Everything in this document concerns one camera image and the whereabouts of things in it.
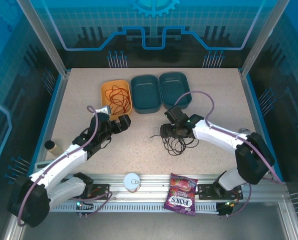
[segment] purple packaging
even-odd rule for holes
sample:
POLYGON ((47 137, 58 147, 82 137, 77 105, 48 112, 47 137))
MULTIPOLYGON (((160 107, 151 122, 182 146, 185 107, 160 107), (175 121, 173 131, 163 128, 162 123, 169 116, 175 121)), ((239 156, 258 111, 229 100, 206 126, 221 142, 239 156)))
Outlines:
POLYGON ((194 196, 197 179, 171 173, 170 189, 164 208, 180 214, 195 216, 194 196))

